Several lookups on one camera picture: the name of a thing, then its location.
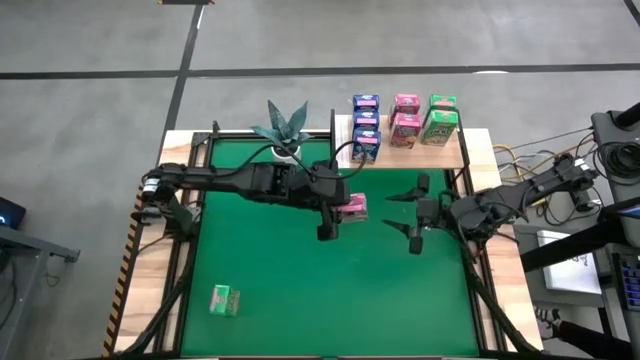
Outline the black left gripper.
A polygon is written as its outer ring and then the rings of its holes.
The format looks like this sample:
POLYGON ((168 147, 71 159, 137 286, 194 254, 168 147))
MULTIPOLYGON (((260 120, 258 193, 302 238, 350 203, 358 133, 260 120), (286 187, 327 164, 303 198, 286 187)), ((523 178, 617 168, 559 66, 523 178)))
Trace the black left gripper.
POLYGON ((339 225, 343 215, 340 207, 351 200, 346 180, 337 174, 335 160, 321 160, 312 163, 305 173, 302 185, 301 205, 305 210, 316 211, 321 216, 317 226, 319 241, 335 240, 339 236, 339 225))

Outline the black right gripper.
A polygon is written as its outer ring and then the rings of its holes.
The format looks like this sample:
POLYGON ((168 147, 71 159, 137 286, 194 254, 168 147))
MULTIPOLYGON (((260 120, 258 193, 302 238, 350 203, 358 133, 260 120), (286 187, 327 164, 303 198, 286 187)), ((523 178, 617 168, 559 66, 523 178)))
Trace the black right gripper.
POLYGON ((413 226, 392 220, 384 220, 386 225, 399 230, 406 238, 409 238, 410 254, 420 254, 422 252, 422 231, 425 227, 430 228, 437 223, 440 205, 436 199, 428 197, 429 186, 430 177, 427 174, 421 174, 417 178, 416 186, 411 190, 386 197, 387 201, 416 203, 416 220, 413 226))

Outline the magenta Raisin Bran cereal box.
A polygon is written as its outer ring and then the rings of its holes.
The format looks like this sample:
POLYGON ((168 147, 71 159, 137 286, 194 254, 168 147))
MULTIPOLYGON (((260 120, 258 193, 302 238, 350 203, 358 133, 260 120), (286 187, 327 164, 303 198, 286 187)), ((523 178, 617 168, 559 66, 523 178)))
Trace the magenta Raisin Bran cereal box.
POLYGON ((368 219, 367 199, 364 193, 350 196, 350 202, 337 208, 341 221, 345 223, 361 222, 368 219))
POLYGON ((418 114, 421 107, 417 94, 396 94, 391 106, 391 113, 418 114))
POLYGON ((390 145, 411 149, 421 129, 422 122, 417 114, 396 113, 391 127, 390 145))

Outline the blue Frosted Flakes cereal box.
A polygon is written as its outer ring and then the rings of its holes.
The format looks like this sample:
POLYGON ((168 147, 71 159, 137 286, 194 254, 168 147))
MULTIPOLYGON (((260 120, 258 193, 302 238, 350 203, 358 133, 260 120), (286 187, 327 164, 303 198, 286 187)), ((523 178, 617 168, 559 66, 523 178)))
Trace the blue Frosted Flakes cereal box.
POLYGON ((378 131, 380 115, 378 111, 363 110, 353 113, 353 129, 364 131, 378 131))
POLYGON ((381 146, 381 133, 375 130, 356 129, 352 136, 351 159, 354 162, 365 161, 373 164, 381 146))
POLYGON ((354 112, 378 112, 380 96, 377 94, 356 94, 352 97, 352 104, 354 112))

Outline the green Apple Jacks cereal box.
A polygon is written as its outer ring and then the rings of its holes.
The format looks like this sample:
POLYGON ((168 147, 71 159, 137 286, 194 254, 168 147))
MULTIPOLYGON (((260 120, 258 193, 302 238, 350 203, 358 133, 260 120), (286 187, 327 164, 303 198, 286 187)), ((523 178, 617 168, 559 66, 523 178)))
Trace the green Apple Jacks cereal box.
POLYGON ((429 98, 429 110, 457 111, 457 97, 454 95, 432 94, 429 98))
POLYGON ((238 312, 240 291, 229 286, 216 284, 209 305, 209 312, 218 316, 235 316, 238 312))
POLYGON ((458 123, 459 115, 455 111, 431 110, 426 118, 420 142, 423 145, 444 146, 457 129, 458 123))

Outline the white plant pot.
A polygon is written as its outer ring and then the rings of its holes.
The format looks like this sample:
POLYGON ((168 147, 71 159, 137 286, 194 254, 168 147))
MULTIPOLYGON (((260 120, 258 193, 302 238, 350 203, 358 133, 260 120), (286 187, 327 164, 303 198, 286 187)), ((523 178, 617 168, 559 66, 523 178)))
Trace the white plant pot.
POLYGON ((273 160, 276 162, 295 163, 295 158, 301 155, 299 146, 285 147, 281 145, 273 145, 271 148, 273 160))

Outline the blue-green succulent plant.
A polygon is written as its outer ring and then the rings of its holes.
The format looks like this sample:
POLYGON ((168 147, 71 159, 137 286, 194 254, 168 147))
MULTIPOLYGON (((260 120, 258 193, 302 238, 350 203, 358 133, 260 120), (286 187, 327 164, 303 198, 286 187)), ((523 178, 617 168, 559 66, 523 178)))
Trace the blue-green succulent plant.
POLYGON ((279 108, 271 101, 267 101, 270 128, 259 125, 251 126, 250 129, 258 136, 270 140, 272 143, 295 150, 313 136, 303 131, 307 119, 308 102, 305 101, 288 120, 285 119, 279 108))

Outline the black metal beam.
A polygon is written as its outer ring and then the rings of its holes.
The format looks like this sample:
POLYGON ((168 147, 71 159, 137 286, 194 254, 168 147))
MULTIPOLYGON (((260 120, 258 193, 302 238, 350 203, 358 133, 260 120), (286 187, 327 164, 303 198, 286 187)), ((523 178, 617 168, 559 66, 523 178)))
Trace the black metal beam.
POLYGON ((604 207, 597 223, 590 228, 524 253, 520 256, 524 272, 548 267, 608 244, 620 245, 624 252, 640 255, 640 247, 633 246, 625 233, 624 218, 640 220, 640 196, 604 207))

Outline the white flat box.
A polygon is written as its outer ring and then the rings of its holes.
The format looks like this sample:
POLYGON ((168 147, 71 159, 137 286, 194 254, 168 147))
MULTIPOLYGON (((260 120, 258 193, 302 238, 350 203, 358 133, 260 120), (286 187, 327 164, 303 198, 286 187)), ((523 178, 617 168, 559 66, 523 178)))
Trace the white flat box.
POLYGON ((542 269, 549 290, 601 295, 596 261, 592 253, 582 254, 542 269))

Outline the black power brick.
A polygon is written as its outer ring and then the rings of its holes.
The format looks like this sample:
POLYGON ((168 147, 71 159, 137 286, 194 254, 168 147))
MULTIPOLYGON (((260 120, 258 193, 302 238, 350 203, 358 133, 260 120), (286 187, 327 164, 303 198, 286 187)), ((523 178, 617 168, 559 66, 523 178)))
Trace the black power brick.
POLYGON ((577 212, 589 212, 595 207, 591 197, 585 190, 571 192, 570 197, 577 212))

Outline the grey equipment cart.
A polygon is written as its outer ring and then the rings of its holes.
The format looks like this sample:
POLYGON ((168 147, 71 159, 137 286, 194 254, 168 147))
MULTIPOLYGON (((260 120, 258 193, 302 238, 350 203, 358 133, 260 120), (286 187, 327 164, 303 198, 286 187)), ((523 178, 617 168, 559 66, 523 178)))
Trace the grey equipment cart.
MULTIPOLYGON (((608 180, 614 203, 640 196, 640 102, 626 111, 594 113, 591 122, 598 144, 593 154, 594 166, 608 180)), ((632 245, 640 247, 640 220, 624 218, 623 226, 632 245)), ((603 248, 607 250, 615 286, 612 254, 632 253, 624 252, 620 245, 608 244, 603 248)), ((619 302, 635 360, 640 360, 640 312, 625 310, 620 299, 619 302)))

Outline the black control panel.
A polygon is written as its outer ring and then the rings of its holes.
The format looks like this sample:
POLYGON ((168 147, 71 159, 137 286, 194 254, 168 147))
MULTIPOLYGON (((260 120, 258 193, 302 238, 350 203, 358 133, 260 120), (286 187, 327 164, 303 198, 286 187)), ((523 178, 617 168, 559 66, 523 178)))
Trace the black control panel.
POLYGON ((612 270, 622 307, 640 312, 640 255, 613 253, 612 270))

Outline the yellow black hazard tape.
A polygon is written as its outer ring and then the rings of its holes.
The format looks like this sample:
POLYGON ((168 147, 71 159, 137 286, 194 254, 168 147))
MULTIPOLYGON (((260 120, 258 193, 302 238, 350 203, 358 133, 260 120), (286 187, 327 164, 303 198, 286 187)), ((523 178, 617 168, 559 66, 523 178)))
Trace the yellow black hazard tape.
POLYGON ((106 327, 105 340, 102 345, 101 356, 107 357, 115 352, 118 332, 122 322, 124 307, 128 296, 128 290, 135 267, 135 254, 140 243, 140 224, 132 215, 128 216, 128 233, 124 244, 124 251, 120 262, 120 268, 111 310, 106 327))

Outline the grey metal desk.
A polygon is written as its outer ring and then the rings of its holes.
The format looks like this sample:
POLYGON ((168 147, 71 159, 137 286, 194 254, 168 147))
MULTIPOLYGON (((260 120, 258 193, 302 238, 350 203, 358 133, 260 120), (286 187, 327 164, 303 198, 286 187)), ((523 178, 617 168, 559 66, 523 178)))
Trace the grey metal desk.
POLYGON ((0 226, 0 360, 15 353, 51 256, 75 263, 79 250, 0 226))

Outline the black device with blue light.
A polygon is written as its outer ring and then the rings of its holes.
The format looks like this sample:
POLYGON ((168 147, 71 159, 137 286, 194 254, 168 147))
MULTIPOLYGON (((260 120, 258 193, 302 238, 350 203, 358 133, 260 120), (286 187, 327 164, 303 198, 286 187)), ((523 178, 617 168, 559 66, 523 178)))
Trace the black device with blue light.
POLYGON ((0 197, 0 226, 19 229, 26 209, 4 197, 0 197))

